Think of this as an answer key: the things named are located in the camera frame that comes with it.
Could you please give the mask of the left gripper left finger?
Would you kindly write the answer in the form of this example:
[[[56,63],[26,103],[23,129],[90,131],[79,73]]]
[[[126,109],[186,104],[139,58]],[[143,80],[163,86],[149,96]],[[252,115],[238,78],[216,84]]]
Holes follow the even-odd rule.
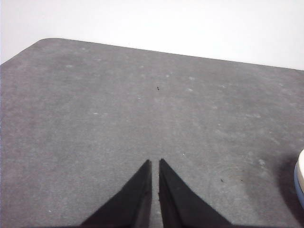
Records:
[[[152,162],[146,160],[113,197],[82,226],[149,226],[152,205]]]

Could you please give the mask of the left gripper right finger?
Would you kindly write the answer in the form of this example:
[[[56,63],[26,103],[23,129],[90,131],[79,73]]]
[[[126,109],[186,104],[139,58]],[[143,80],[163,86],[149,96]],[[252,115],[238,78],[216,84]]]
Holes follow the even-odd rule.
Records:
[[[159,161],[159,202],[164,226],[231,226],[164,160]]]

